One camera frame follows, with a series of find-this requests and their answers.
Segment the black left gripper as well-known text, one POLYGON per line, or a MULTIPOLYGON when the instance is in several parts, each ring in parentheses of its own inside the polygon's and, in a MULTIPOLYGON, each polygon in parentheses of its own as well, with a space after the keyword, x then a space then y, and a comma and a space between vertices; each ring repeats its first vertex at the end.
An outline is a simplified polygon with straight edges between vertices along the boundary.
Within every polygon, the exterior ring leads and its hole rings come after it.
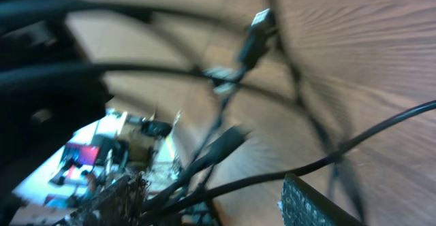
POLYGON ((1 197, 112 96, 67 26, 71 0, 1 0, 1 197))

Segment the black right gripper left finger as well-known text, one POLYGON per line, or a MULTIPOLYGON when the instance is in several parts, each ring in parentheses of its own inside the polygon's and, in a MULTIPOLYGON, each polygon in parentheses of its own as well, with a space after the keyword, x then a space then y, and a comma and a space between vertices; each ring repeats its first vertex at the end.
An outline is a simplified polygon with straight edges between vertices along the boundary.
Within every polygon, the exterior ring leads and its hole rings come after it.
POLYGON ((138 226, 146 180, 140 174, 125 175, 71 214, 57 226, 138 226))

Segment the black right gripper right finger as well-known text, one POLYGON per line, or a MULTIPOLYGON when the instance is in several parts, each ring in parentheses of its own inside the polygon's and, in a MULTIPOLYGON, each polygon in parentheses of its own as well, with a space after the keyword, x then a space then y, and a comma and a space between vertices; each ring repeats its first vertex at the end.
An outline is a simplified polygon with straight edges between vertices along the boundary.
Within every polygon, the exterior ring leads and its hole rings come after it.
POLYGON ((285 175, 279 205, 285 226, 363 225, 292 173, 285 175))

